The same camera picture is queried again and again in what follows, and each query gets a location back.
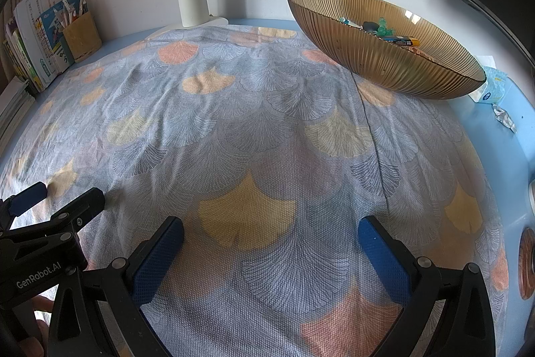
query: bed sheet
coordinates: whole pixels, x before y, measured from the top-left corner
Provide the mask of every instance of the bed sheet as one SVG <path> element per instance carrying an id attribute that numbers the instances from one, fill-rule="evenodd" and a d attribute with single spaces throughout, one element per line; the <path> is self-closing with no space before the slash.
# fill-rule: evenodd
<path id="1" fill-rule="evenodd" d="M 355 238 L 369 214 L 415 256 L 480 265 L 499 349 L 501 222 L 447 103 L 373 85 L 301 32 L 250 26 L 171 31 L 65 75 L 15 146 L 2 198 L 46 182 L 22 226 L 106 192 L 79 233 L 89 268 L 180 217 L 184 247 L 143 306 L 173 355 L 369 355 L 400 311 Z"/>

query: beige curtain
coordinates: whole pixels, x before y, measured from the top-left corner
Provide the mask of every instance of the beige curtain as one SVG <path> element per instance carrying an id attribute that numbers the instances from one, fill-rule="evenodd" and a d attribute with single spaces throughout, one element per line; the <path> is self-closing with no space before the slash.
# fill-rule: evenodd
<path id="1" fill-rule="evenodd" d="M 12 18 L 13 10 L 21 0 L 7 0 L 2 11 L 0 11 L 0 43 L 5 39 L 5 24 Z M 9 84 L 15 75 L 15 70 L 10 59 L 4 51 L 4 45 L 0 44 L 0 92 Z"/>

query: lamp base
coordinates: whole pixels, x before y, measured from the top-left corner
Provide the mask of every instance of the lamp base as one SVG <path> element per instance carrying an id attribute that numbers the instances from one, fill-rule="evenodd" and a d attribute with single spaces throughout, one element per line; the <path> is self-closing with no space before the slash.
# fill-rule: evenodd
<path id="1" fill-rule="evenodd" d="M 167 31 L 172 31 L 173 29 L 193 29 L 193 28 L 199 27 L 199 26 L 220 26 L 220 25 L 228 25 L 228 20 L 225 19 L 224 17 L 210 16 L 210 19 L 208 20 L 208 22 L 202 23 L 202 24 L 197 25 L 197 26 L 186 27 L 186 26 L 182 26 L 182 23 L 180 23 L 180 22 L 172 23 L 172 24 L 170 24 L 170 25 L 168 25 L 166 27 L 158 29 L 157 31 L 155 31 L 151 35 L 149 35 L 147 38 L 151 39 L 151 38 L 154 38 L 154 37 L 158 37 L 158 35 L 162 35 L 163 33 L 166 33 Z"/>

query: cork pen holder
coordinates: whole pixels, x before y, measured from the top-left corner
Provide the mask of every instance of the cork pen holder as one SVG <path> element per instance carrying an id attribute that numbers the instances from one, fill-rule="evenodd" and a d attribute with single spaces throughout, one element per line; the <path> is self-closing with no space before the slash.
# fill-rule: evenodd
<path id="1" fill-rule="evenodd" d="M 75 62 L 84 61 L 102 47 L 95 22 L 90 11 L 82 14 L 63 30 L 63 35 Z"/>

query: tissue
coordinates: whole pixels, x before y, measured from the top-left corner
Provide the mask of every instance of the tissue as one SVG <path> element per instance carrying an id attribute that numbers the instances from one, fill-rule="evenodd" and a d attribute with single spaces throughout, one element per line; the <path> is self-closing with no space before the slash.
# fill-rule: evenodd
<path id="1" fill-rule="evenodd" d="M 493 56 L 478 56 L 475 58 L 485 70 L 487 80 L 477 90 L 469 93 L 469 96 L 476 103 L 498 103 L 505 94 L 507 73 L 496 68 Z"/>

